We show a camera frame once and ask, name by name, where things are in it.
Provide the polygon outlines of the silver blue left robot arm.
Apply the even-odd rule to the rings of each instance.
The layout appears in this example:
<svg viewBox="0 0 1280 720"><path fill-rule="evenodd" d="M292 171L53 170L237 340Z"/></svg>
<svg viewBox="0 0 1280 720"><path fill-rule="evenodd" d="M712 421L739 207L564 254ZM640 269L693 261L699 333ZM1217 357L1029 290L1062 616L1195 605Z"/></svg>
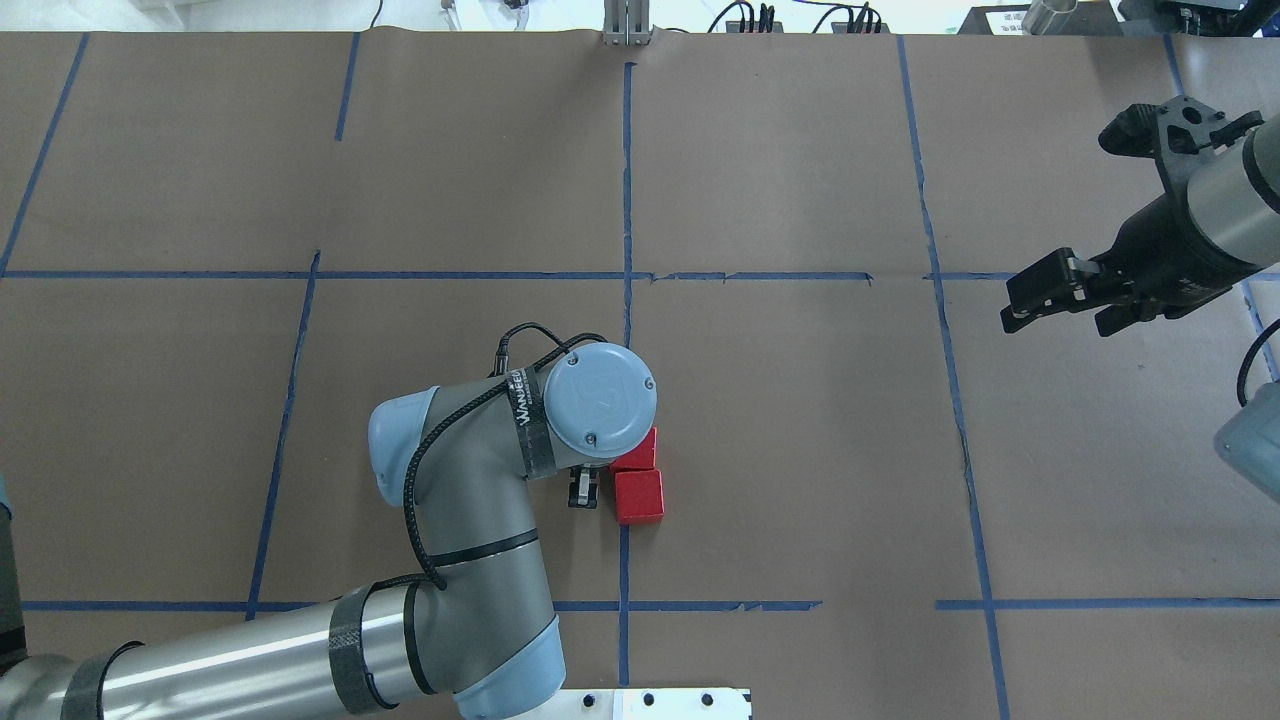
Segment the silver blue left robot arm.
<svg viewBox="0 0 1280 720"><path fill-rule="evenodd" d="M325 603L73 662L31 656L3 561L5 719L361 719L448 694L465 719L541 707L566 679L529 486L635 450L658 387L630 348L581 334L531 366L380 404L367 428L419 571Z"/></svg>

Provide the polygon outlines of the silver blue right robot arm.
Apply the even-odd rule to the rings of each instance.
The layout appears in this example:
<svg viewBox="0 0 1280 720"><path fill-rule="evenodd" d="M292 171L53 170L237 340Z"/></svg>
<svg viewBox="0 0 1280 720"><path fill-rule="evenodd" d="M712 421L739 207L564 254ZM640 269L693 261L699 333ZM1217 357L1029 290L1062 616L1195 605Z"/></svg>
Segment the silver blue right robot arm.
<svg viewBox="0 0 1280 720"><path fill-rule="evenodd" d="M1006 333L1061 313L1094 314L1100 336L1184 318L1244 291L1279 258L1279 127L1230 118L1187 95L1120 111L1098 136L1108 154L1148 159L1160 195L1103 252L1048 252L1006 282Z"/></svg>

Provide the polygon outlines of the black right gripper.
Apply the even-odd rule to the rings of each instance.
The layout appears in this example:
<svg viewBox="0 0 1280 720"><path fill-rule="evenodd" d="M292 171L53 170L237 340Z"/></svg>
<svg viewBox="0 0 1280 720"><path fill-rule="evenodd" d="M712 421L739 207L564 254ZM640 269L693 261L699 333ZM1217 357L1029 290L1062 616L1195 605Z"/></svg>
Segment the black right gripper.
<svg viewBox="0 0 1280 720"><path fill-rule="evenodd" d="M1126 219L1097 263L1056 249L1006 282L1014 334L1037 319L1091 309L1103 269L1123 293L1094 315L1112 337L1151 316L1185 316L1266 268L1266 120L1230 118L1190 96L1132 104L1100 132L1108 154L1149 158L1164 192Z"/></svg>

